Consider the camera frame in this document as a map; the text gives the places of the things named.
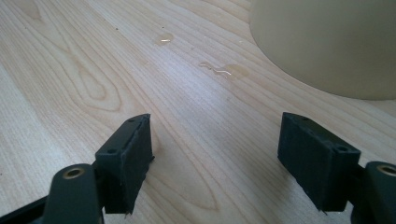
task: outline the wood grain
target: wood grain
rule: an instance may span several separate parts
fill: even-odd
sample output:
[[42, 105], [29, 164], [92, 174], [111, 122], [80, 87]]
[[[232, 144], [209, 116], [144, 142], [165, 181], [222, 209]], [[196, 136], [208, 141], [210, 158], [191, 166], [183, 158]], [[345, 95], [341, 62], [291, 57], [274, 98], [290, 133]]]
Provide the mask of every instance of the wood grain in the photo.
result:
[[[106, 223], [347, 223], [318, 212], [276, 157], [281, 114], [308, 116], [396, 162], [396, 102], [318, 91], [256, 46], [247, 0], [1, 0], [0, 216], [91, 163], [150, 113], [156, 160], [132, 216]], [[159, 46], [158, 36], [174, 39]], [[237, 64], [229, 79], [200, 67]]]

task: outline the cylindrical object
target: cylindrical object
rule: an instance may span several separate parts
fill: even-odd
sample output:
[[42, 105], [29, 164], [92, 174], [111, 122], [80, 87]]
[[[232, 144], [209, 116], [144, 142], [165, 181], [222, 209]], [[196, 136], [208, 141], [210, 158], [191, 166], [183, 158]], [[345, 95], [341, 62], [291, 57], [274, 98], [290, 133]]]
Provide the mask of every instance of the cylindrical object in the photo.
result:
[[394, 0], [257, 0], [250, 30], [273, 63], [310, 86], [396, 99]]

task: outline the beige cylinder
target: beige cylinder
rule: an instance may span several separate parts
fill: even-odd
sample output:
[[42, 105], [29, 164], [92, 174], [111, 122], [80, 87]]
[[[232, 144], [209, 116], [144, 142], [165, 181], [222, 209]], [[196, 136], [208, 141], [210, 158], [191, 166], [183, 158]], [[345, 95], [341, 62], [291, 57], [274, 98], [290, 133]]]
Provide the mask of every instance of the beige cylinder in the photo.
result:
[[250, 30], [273, 63], [310, 86], [396, 99], [395, 0], [257, 0]]

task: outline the wooden table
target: wooden table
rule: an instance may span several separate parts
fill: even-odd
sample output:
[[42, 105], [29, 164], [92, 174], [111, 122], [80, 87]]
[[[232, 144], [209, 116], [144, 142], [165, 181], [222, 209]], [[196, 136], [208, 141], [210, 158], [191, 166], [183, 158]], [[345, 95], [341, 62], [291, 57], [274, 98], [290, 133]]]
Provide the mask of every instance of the wooden table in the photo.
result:
[[318, 212], [276, 157], [284, 111], [396, 162], [396, 102], [288, 76], [256, 46], [248, 0], [1, 0], [0, 216], [151, 114], [156, 160], [132, 216], [106, 223], [348, 223]]

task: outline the water droplet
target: water droplet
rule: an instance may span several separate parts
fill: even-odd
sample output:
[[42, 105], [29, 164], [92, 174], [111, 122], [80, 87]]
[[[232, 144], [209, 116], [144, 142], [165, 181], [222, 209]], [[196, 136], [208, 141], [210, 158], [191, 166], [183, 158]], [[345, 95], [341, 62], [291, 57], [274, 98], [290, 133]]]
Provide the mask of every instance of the water droplet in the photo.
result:
[[156, 39], [155, 39], [155, 44], [158, 46], [163, 46], [165, 44], [170, 43], [172, 40], [174, 39], [174, 36], [170, 33], [165, 33], [163, 35], [159, 35]]
[[241, 79], [248, 75], [248, 70], [238, 64], [227, 64], [223, 67], [216, 68], [208, 62], [202, 62], [199, 66], [206, 67], [207, 69], [212, 70], [215, 75], [222, 76], [230, 80]]

